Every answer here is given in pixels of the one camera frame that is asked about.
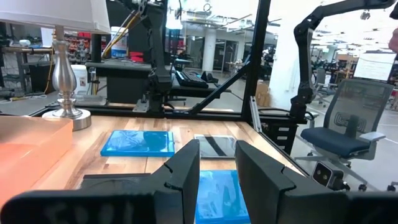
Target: blue case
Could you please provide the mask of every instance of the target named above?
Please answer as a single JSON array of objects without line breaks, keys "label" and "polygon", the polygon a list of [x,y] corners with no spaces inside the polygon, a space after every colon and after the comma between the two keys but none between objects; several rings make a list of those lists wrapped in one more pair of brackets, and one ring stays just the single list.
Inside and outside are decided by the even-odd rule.
[{"label": "blue case", "polygon": [[236,170],[200,171],[197,224],[250,223]]},{"label": "blue case", "polygon": [[115,130],[101,150],[101,156],[172,157],[171,131]]}]

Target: mesh chair back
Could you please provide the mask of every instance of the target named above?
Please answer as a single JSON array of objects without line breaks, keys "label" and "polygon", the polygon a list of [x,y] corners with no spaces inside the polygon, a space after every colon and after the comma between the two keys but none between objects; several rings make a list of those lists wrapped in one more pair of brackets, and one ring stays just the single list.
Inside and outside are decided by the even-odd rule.
[{"label": "mesh chair back", "polygon": [[368,80],[343,80],[330,103],[323,126],[351,138],[376,131],[392,85]]},{"label": "mesh chair back", "polygon": [[325,84],[326,71],[323,68],[317,69],[317,83]]}]

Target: person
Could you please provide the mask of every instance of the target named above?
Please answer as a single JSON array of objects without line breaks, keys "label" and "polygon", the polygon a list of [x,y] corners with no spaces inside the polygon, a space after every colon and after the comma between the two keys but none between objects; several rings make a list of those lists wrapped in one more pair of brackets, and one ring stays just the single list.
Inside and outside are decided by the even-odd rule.
[{"label": "person", "polygon": [[392,32],[392,37],[388,43],[388,47],[395,53],[398,53],[398,28]]}]

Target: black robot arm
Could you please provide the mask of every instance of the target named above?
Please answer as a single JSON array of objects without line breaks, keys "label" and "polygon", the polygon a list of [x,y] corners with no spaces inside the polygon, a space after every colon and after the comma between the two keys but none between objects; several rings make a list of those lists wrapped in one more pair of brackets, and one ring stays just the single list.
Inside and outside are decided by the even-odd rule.
[{"label": "black robot arm", "polygon": [[303,119],[307,109],[305,105],[311,103],[313,100],[310,44],[313,31],[318,27],[322,19],[326,16],[333,16],[361,9],[384,9],[392,6],[395,1],[396,0],[347,0],[326,6],[318,6],[296,26],[294,29],[294,37],[298,46],[300,84],[298,86],[297,96],[290,100],[292,103],[290,115],[292,117]]}]

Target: floor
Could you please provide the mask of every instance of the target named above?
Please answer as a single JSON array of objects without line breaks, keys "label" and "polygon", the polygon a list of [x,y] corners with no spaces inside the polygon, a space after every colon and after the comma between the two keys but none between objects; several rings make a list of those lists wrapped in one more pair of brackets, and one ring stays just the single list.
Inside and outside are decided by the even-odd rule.
[{"label": "floor", "polygon": [[[213,76],[220,80],[219,83],[223,83],[229,78],[228,75],[221,75],[220,72],[213,72]],[[106,79],[101,79],[100,81],[100,87],[106,84]],[[241,111],[241,99],[244,95],[245,84],[246,82],[244,80],[238,80],[229,88],[233,93],[223,93],[220,99],[214,100],[208,107]],[[99,91],[98,94],[106,96],[106,88]],[[48,103],[55,101],[57,97],[56,93],[51,93],[47,95],[45,99],[21,100],[12,103],[3,103],[0,99],[0,111],[3,113],[25,115],[41,109]],[[201,100],[201,98],[188,98],[185,106],[194,106],[201,102]],[[173,102],[172,104],[175,106],[183,106],[183,103],[179,101]],[[316,119],[316,126],[322,126],[327,107],[324,108],[317,102],[313,102],[308,106],[308,110],[319,114],[319,117]],[[308,124],[300,125],[297,134],[300,135],[301,131],[307,127]],[[370,184],[370,186],[368,186],[369,190],[386,190],[387,186],[392,181],[398,181],[398,173],[396,172],[396,170],[398,170],[398,162],[396,162],[396,158],[398,158],[398,112],[385,110],[377,131],[384,133],[387,138],[378,142],[375,160],[364,161],[354,159],[352,160],[352,170],[368,180]],[[296,138],[292,150],[292,157],[306,156],[311,149],[312,148],[308,144]],[[299,163],[309,173],[312,173],[315,167],[315,162],[300,161]],[[357,189],[360,184],[351,177],[346,177],[346,181],[353,190]]]}]

